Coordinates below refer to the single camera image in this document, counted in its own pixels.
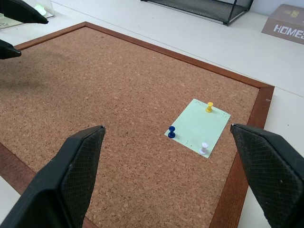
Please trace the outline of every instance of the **white table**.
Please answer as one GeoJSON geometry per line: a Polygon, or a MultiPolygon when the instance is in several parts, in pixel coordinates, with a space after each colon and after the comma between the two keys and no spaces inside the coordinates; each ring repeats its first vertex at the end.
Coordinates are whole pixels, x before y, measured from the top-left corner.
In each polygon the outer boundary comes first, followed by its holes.
{"type": "MultiPolygon", "coordinates": [[[[265,16],[247,13],[226,27],[139,0],[57,2],[56,17],[48,25],[3,30],[1,39],[17,45],[88,21],[274,85],[265,129],[282,135],[304,155],[304,45],[262,34],[265,16]]],[[[18,197],[0,178],[0,222],[18,197]]],[[[270,227],[250,189],[238,227],[270,227]]]]}

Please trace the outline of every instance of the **glass object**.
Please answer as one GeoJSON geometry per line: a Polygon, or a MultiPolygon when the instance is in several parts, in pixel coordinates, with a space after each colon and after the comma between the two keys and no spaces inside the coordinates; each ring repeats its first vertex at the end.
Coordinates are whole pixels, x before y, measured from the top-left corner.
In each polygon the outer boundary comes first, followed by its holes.
{"type": "MultiPolygon", "coordinates": [[[[45,18],[55,15],[51,0],[23,0],[31,7],[34,7],[45,18]]],[[[0,13],[0,30],[20,25],[22,22],[5,17],[0,13]]]]}

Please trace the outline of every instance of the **wooden frame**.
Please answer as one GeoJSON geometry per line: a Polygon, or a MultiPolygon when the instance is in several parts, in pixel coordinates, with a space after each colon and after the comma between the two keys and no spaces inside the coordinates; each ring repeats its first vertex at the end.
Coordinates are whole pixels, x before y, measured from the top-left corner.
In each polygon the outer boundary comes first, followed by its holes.
{"type": "MultiPolygon", "coordinates": [[[[43,43],[45,41],[62,36],[66,33],[88,27],[99,32],[103,32],[110,36],[120,38],[122,40],[134,43],[144,48],[162,53],[175,59],[190,63],[197,67],[215,72],[217,74],[229,77],[247,85],[256,87],[259,92],[256,97],[253,109],[251,111],[247,125],[264,128],[270,102],[272,99],[274,86],[265,84],[263,82],[256,81],[254,79],[239,75],[229,70],[222,69],[218,66],[214,66],[197,59],[167,50],[165,48],[144,42],[139,39],[129,37],[127,35],[109,30],[107,28],[94,25],[89,22],[82,22],[80,24],[68,27],[66,29],[48,34],[46,36],[25,42],[17,45],[15,48],[24,50],[34,45],[43,43]]],[[[22,194],[30,181],[33,179],[35,173],[27,165],[25,165],[20,159],[18,159],[13,153],[5,148],[0,143],[0,175],[19,193],[22,194]]],[[[242,212],[245,196],[247,193],[248,183],[242,167],[241,159],[237,153],[232,163],[229,175],[227,177],[226,184],[220,196],[217,208],[213,215],[209,228],[237,228],[239,218],[242,212]]],[[[87,218],[84,222],[84,227],[96,227],[87,218]]]]}

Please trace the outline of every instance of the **green paper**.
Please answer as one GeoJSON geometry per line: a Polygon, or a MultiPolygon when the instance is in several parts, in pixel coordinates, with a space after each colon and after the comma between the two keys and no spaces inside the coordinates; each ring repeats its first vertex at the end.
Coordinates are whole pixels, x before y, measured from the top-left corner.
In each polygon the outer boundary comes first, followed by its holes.
{"type": "Polygon", "coordinates": [[[174,121],[175,137],[173,140],[200,154],[201,144],[209,145],[208,158],[222,134],[230,114],[212,107],[212,112],[207,113],[208,105],[197,99],[193,99],[180,116],[174,121]]]}

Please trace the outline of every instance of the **cork board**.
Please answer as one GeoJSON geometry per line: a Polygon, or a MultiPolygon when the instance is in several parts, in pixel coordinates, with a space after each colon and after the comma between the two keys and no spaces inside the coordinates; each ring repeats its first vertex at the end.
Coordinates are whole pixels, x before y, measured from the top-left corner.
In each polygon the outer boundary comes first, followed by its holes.
{"type": "Polygon", "coordinates": [[[99,227],[212,227],[239,166],[229,124],[259,125],[252,114],[267,114],[269,102],[258,111],[257,100],[272,92],[93,29],[29,42],[22,57],[0,62],[1,142],[38,171],[68,136],[104,124],[90,220],[99,227]],[[208,160],[163,135],[193,98],[231,114],[208,160]]]}

